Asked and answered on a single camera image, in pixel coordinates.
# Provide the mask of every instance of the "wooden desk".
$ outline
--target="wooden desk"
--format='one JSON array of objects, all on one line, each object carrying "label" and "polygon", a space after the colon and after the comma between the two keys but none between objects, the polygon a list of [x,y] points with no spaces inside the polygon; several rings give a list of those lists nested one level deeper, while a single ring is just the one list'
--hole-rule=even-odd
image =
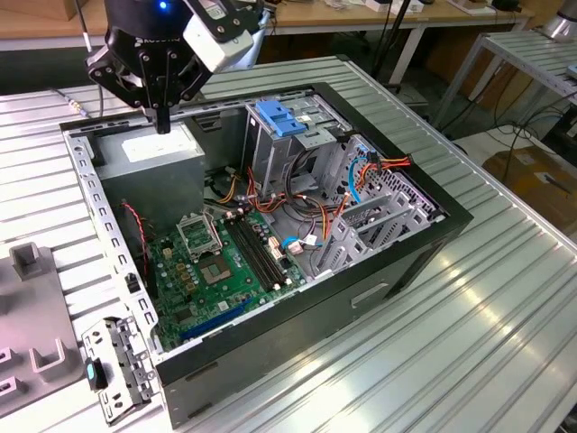
[{"label": "wooden desk", "polygon": [[[106,16],[103,0],[89,0],[83,7],[87,28],[93,45],[104,43]],[[315,32],[350,32],[381,30],[386,13],[376,13],[365,6],[335,10],[322,0],[312,4],[289,3],[279,6],[275,34],[302,34]],[[389,26],[392,26],[391,14]],[[497,15],[468,15],[445,0],[426,5],[420,14],[407,14],[401,28],[412,29],[390,82],[399,83],[407,70],[417,45],[428,27],[452,27],[487,24],[515,24],[521,30],[533,13],[499,12]],[[33,50],[46,48],[80,47],[84,45],[78,17],[59,22],[31,15],[0,11],[0,51]]]}]

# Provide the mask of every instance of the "aluminum extrusion table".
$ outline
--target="aluminum extrusion table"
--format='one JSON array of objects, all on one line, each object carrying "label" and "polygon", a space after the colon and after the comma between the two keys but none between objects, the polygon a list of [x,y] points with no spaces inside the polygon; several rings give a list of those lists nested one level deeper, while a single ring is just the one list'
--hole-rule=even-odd
[{"label": "aluminum extrusion table", "polygon": [[440,125],[449,105],[483,49],[494,53],[495,58],[472,91],[471,100],[479,95],[504,60],[543,85],[541,91],[537,92],[534,102],[538,102],[544,91],[549,88],[560,97],[573,95],[567,100],[577,103],[577,80],[565,73],[568,66],[577,64],[577,42],[555,42],[536,31],[486,33],[479,35],[444,93],[433,122],[434,126]]},{"label": "aluminum extrusion table", "polygon": [[[336,58],[213,77],[207,97],[327,81],[474,215],[410,288],[179,431],[554,431],[577,401],[577,247],[390,93]],[[91,113],[94,87],[67,89]],[[108,114],[127,108],[106,95]],[[123,315],[50,92],[0,97],[0,253],[54,249],[77,333]],[[158,401],[115,430],[166,431]],[[2,431],[105,431],[86,381]]]}]

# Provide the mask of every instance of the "motherboard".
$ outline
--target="motherboard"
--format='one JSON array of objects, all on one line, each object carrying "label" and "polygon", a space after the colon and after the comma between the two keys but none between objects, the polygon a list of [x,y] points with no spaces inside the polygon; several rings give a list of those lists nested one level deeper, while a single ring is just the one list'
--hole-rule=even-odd
[{"label": "motherboard", "polygon": [[305,284],[296,262],[277,245],[256,211],[232,220],[189,218],[150,242],[157,289],[152,301],[164,350]]}]

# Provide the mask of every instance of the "blue cable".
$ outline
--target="blue cable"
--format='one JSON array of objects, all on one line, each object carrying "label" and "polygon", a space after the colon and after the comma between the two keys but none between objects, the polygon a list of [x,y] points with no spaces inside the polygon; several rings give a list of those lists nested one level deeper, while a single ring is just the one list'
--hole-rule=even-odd
[{"label": "blue cable", "polygon": [[349,167],[349,189],[351,190],[351,194],[353,195],[354,200],[357,203],[361,203],[361,198],[359,197],[359,193],[354,187],[354,165],[358,161],[367,161],[364,157],[355,158],[353,162],[351,162],[351,166]]},{"label": "blue cable", "polygon": [[282,248],[286,248],[287,246],[289,246],[289,244],[292,244],[293,242],[296,242],[297,240],[298,240],[298,238],[296,236],[288,237],[287,239],[282,241],[282,244],[280,244],[280,246]]}]

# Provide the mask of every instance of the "blue pcie slot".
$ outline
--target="blue pcie slot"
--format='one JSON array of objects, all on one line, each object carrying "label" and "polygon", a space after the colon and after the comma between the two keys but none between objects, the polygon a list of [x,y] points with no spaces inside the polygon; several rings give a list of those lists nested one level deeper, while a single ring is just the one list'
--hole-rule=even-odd
[{"label": "blue pcie slot", "polygon": [[202,336],[205,332],[210,331],[215,327],[219,327],[223,325],[223,323],[226,323],[234,318],[238,318],[244,312],[246,306],[249,305],[252,301],[253,299],[249,298],[243,301],[242,304],[239,304],[236,307],[234,307],[233,309],[229,309],[228,311],[219,314],[215,318],[210,318],[209,320],[207,320],[204,323],[201,323],[200,325],[196,325],[191,329],[181,332],[180,339],[184,341],[190,338],[195,338],[197,336]]}]

